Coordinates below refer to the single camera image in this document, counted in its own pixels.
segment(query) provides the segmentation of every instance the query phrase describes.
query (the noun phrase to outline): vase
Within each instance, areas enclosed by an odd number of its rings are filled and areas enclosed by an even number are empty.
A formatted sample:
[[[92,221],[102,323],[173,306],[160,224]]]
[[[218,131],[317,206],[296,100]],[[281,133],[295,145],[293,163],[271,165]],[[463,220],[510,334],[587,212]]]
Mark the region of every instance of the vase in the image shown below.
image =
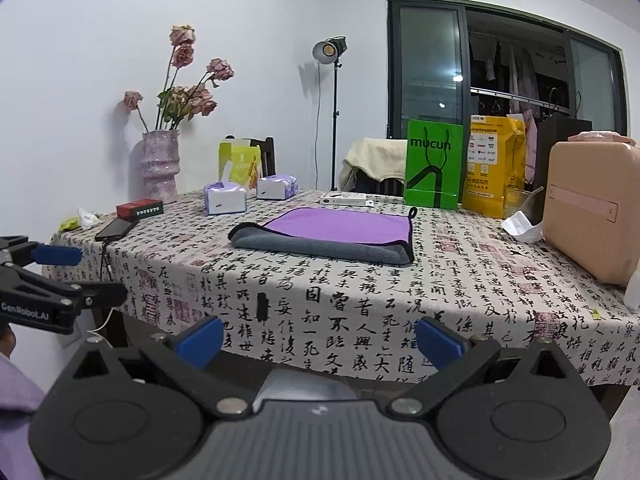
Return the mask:
[[[180,173],[178,130],[156,130],[142,134],[140,161],[145,198],[170,204],[178,199],[175,176]]]

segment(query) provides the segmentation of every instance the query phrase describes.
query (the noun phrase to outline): calligraphy tablecloth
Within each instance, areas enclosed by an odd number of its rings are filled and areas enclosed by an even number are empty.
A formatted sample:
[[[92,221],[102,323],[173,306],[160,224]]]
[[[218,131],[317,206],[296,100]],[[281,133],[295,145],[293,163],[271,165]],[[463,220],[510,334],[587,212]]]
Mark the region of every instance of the calligraphy tablecloth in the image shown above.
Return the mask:
[[[504,346],[549,336],[587,384],[640,384],[640,316],[625,308],[622,292],[544,243],[515,242],[495,219],[420,208],[409,267],[229,246],[226,236],[239,222],[319,206],[319,195],[250,198],[247,213],[226,216],[206,216],[201,192],[181,196],[108,246],[114,279],[129,289],[124,311],[171,333],[215,314],[225,324],[227,351],[408,382],[435,372],[414,339],[414,322],[429,315]],[[408,213],[400,203],[367,210]],[[53,277],[98,279],[98,230],[54,236],[53,243],[81,248],[84,257],[77,267],[50,268]]]

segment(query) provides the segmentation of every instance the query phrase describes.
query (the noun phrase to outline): white box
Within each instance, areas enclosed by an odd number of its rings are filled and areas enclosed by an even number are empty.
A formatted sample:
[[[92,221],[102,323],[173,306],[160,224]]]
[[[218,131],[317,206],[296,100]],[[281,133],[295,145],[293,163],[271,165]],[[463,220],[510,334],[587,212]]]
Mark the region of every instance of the white box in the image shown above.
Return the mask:
[[[246,190],[234,182],[216,182],[204,187],[204,207],[210,215],[244,213]]]
[[[320,196],[321,204],[351,205],[373,207],[373,200],[364,193],[350,193],[341,191],[327,191]]]
[[[298,192],[298,180],[289,175],[272,175],[258,179],[256,196],[265,200],[286,200]]]

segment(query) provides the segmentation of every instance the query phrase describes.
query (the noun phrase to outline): gray ridged panel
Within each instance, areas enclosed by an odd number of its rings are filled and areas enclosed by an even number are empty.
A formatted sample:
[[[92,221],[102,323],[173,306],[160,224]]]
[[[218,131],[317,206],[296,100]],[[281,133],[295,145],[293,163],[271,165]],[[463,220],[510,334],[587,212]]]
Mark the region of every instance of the gray ridged panel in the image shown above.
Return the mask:
[[[420,424],[383,416],[371,400],[268,400],[257,415],[216,426],[166,480],[472,480]]]

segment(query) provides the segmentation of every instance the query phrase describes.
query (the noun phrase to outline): studio light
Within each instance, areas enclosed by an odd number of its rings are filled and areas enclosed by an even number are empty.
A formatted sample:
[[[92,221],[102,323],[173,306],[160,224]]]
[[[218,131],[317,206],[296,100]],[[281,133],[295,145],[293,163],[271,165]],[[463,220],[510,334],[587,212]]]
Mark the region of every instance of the studio light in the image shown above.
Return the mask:
[[[338,58],[347,50],[347,41],[344,36],[336,36],[328,40],[318,41],[313,49],[314,59],[323,65],[338,61]]]
[[[335,187],[335,132],[338,116],[338,69],[342,66],[338,59],[347,50],[347,39],[344,36],[336,36],[328,40],[318,41],[312,51],[314,59],[323,65],[334,64],[334,140],[332,145],[331,166],[331,191],[337,191]]]

